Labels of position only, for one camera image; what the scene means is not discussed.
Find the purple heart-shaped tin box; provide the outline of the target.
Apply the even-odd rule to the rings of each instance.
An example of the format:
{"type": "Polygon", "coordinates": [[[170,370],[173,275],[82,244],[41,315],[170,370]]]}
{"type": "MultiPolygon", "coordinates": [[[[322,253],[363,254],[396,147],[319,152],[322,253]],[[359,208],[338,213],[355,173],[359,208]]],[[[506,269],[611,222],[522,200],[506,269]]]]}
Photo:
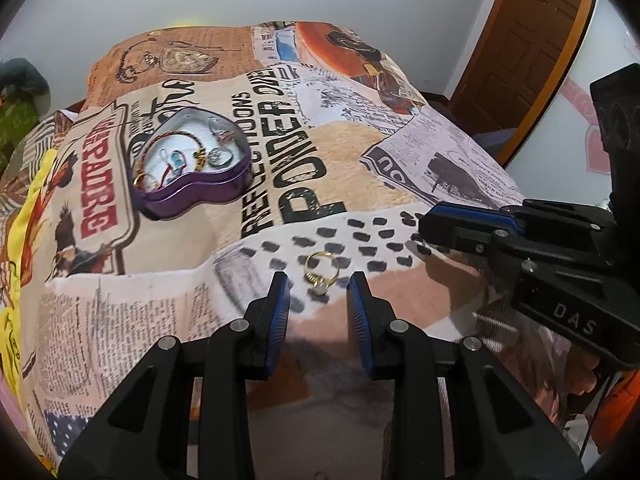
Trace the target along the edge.
{"type": "Polygon", "coordinates": [[[252,150],[232,120],[198,107],[183,107],[157,127],[132,163],[132,198],[152,220],[171,219],[198,204],[228,204],[253,181],[252,150]],[[212,148],[230,148],[233,162],[212,168],[212,148]]]}

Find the white sliding wardrobe door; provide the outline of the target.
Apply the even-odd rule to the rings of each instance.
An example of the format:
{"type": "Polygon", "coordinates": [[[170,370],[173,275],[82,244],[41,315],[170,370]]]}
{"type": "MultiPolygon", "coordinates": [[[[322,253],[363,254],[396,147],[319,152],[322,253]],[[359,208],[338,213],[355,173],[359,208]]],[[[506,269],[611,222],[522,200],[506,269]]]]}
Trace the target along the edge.
{"type": "Polygon", "coordinates": [[[602,205],[612,191],[589,85],[639,61],[639,40],[611,0],[596,0],[561,87],[506,166],[529,198],[602,205]]]}

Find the brown wooden door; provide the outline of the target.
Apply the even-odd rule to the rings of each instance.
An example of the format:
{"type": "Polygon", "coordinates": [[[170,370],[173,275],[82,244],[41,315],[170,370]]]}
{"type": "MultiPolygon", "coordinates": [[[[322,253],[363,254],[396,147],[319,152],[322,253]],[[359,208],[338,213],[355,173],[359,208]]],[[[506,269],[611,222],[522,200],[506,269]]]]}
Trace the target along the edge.
{"type": "Polygon", "coordinates": [[[506,166],[570,69],[596,0],[494,0],[449,109],[474,139],[502,131],[506,166]]]}

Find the yellow cloth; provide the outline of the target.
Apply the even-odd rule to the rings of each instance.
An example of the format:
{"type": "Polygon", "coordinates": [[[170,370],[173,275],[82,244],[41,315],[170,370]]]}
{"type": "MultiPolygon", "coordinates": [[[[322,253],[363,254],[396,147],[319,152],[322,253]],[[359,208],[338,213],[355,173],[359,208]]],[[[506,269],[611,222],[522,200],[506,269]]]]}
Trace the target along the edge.
{"type": "Polygon", "coordinates": [[[23,254],[27,238],[27,228],[32,218],[37,198],[43,187],[58,151],[50,148],[44,154],[34,180],[29,185],[26,200],[13,218],[3,248],[6,258],[2,263],[8,266],[1,272],[4,306],[1,308],[1,368],[4,380],[18,399],[22,382],[21,375],[21,289],[23,275],[23,254]]]}

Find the silver pendant in tin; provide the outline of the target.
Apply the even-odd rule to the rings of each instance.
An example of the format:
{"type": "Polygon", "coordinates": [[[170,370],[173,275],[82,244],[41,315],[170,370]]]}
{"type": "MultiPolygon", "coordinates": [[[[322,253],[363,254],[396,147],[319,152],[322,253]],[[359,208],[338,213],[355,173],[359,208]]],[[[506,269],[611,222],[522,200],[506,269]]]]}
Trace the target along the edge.
{"type": "Polygon", "coordinates": [[[226,168],[233,162],[233,157],[230,148],[212,148],[207,153],[206,160],[212,168],[226,168]]]}

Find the printed newspaper-pattern blanket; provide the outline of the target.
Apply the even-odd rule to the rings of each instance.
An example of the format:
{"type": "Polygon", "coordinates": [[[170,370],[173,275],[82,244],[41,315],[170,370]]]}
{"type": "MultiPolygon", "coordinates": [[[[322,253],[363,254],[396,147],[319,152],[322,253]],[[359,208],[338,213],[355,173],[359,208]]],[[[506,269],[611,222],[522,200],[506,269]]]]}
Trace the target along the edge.
{"type": "Polygon", "coordinates": [[[393,388],[370,382],[348,338],[362,271],[398,316],[442,339],[479,336],[551,418],[563,349],[502,301],[477,261],[434,249],[419,219],[439,200],[496,209],[515,182],[348,29],[299,22],[154,30],[91,73],[27,228],[21,289],[25,439],[57,467],[158,338],[209,336],[291,285],[288,341],[250,388],[262,479],[376,479],[393,388]],[[229,118],[253,181],[228,204],[152,220],[132,163],[183,107],[229,118]]]}

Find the striped patchwork quilt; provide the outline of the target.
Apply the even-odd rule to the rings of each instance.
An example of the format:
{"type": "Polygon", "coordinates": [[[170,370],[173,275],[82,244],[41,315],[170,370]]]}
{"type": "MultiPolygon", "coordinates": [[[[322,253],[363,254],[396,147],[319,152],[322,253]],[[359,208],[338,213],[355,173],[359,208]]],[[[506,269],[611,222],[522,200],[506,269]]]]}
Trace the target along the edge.
{"type": "Polygon", "coordinates": [[[17,144],[8,168],[1,177],[2,216],[24,204],[29,185],[34,180],[44,155],[62,143],[77,116],[71,110],[56,110],[17,144]]]}

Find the green patterned cloth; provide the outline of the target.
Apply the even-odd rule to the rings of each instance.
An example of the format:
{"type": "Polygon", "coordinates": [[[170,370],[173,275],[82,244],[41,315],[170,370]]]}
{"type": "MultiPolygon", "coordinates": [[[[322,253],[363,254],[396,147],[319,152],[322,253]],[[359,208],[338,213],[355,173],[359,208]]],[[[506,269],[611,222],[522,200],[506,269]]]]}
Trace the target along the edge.
{"type": "Polygon", "coordinates": [[[39,116],[32,100],[7,99],[1,104],[0,141],[1,171],[27,133],[39,122],[39,116]]]}

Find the grey plush pillow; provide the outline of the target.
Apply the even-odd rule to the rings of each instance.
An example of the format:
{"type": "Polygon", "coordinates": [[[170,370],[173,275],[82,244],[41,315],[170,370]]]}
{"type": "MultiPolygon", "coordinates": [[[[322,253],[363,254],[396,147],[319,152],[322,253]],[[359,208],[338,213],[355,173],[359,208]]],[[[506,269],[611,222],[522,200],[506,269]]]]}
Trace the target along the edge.
{"type": "Polygon", "coordinates": [[[24,96],[43,115],[50,107],[50,88],[40,71],[26,58],[11,58],[1,62],[1,101],[24,96]]]}

